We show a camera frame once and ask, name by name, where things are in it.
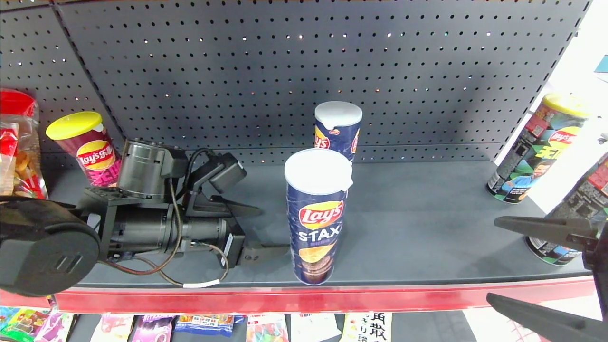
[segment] white plastic lid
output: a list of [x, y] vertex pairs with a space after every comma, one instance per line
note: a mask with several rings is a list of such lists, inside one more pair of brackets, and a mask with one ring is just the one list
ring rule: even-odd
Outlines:
[[285, 180], [310, 195], [329, 195], [346, 191], [353, 185], [353, 166], [333, 150], [309, 148], [290, 156], [285, 162]]
[[363, 111], [356, 105], [344, 101], [321, 103], [314, 109], [314, 117], [328, 130], [350, 126], [361, 121]]

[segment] red snack bag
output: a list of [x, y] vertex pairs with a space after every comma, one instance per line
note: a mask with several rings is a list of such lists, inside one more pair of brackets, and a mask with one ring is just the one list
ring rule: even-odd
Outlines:
[[40, 172], [38, 104], [20, 91], [0, 89], [2, 195], [47, 199]]

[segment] green chip canister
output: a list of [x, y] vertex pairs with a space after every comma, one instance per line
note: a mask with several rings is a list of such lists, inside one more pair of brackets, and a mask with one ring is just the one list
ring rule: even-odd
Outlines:
[[[608, 153], [595, 163], [547, 215], [548, 218], [583, 218], [601, 232], [608, 222]], [[526, 245], [546, 263], [564, 266], [581, 255], [555, 243], [526, 236]]]
[[572, 144], [590, 112], [578, 97], [545, 95], [486, 185], [494, 198], [507, 203], [521, 202]]

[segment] lay's logo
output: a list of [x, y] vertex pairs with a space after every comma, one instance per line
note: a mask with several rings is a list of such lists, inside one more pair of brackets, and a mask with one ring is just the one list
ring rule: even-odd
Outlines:
[[78, 149], [76, 156], [83, 167], [94, 171], [108, 169], [116, 161], [114, 148], [103, 140], [87, 142]]
[[574, 138], [578, 135], [579, 130], [579, 127], [564, 127], [549, 137], [549, 145], [558, 149], [566, 148], [572, 144]]
[[314, 147], [324, 149], [329, 149], [330, 147], [329, 138], [317, 126], [314, 127]]
[[300, 209], [300, 223], [308, 229], [319, 229], [334, 223], [344, 211], [344, 201], [313, 203]]

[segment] store shelf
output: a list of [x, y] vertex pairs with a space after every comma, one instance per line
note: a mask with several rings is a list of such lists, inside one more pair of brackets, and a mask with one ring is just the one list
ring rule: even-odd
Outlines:
[[[93, 330], [99, 322], [99, 315], [82, 315], [68, 339], [68, 342], [89, 341]], [[288, 331], [291, 334], [289, 315], [286, 316]], [[344, 315], [337, 314], [338, 329], [344, 326]], [[393, 340], [402, 340], [407, 337], [409, 341], [425, 342], [475, 342], [473, 331], [462, 312], [421, 312], [421, 313], [394, 313], [392, 324]], [[200, 336], [190, 333], [174, 332], [172, 342], [243, 342], [245, 341], [246, 325], [235, 324], [232, 337]], [[324, 342], [338, 342], [340, 336], [325, 340]]]
[[[484, 183], [494, 168], [490, 162], [355, 164], [336, 269], [321, 287], [300, 284], [286, 254], [236, 267], [220, 286], [199, 290], [169, 289], [159, 276], [97, 265], [79, 287], [58, 294], [58, 302], [74, 312], [407, 311], [484, 306], [488, 289], [537, 302], [591, 294], [580, 259], [554, 267], [532, 255], [520, 235], [494, 227], [501, 215], [544, 215], [530, 200], [493, 199]], [[264, 210], [240, 219], [248, 239], [288, 243], [282, 171], [248, 167], [247, 178], [226, 194]], [[52, 199], [68, 203], [86, 185], [79, 170], [49, 181]], [[211, 253], [187, 253], [165, 271], [201, 282], [221, 269]]]

